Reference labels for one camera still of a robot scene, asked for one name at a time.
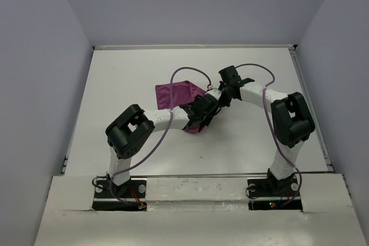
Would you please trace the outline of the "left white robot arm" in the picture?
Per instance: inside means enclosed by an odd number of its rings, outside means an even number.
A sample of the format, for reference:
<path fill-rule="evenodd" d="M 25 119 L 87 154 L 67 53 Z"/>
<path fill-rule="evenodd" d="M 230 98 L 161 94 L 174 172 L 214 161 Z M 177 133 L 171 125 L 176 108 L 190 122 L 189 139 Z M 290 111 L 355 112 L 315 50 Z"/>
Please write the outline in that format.
<path fill-rule="evenodd" d="M 201 130 L 220 109 L 220 96 L 220 90 L 212 89 L 203 96 L 197 96 L 192 103 L 173 109 L 147 110 L 133 104 L 123 111 L 106 129 L 111 152 L 109 192 L 115 197 L 127 192 L 131 159 L 152 133 L 167 133 L 170 129 Z"/>

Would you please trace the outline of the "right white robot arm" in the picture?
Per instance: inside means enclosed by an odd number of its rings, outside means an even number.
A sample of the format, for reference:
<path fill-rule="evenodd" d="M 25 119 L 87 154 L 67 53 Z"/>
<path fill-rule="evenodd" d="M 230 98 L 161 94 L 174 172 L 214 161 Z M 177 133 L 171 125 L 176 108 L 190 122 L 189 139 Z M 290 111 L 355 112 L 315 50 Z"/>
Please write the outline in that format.
<path fill-rule="evenodd" d="M 271 195 L 281 194 L 296 170 L 298 154 L 315 131 L 315 123 L 304 96 L 299 93 L 281 93 L 268 89 L 275 76 L 266 85 L 260 85 L 250 78 L 242 79 L 237 67 L 229 66 L 219 71 L 222 91 L 221 103 L 230 106 L 233 99 L 252 103 L 264 109 L 266 120 L 276 144 L 276 155 L 268 169 L 265 188 Z"/>

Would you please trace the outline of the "purple cloth napkin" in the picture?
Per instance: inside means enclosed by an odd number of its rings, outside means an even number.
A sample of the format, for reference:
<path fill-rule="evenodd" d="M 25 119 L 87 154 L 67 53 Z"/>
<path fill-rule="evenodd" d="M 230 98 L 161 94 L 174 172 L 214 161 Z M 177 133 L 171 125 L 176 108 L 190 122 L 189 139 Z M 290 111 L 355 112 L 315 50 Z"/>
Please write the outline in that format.
<path fill-rule="evenodd" d="M 155 90 L 158 109 L 170 109 L 170 85 L 156 85 Z M 199 132 L 199 127 L 186 127 L 189 119 L 187 117 L 187 113 L 180 109 L 179 106 L 192 103 L 198 95 L 204 96 L 205 93 L 205 90 L 199 88 L 190 81 L 175 82 L 172 84 L 174 118 L 170 125 L 170 129 L 184 130 L 191 134 Z"/>

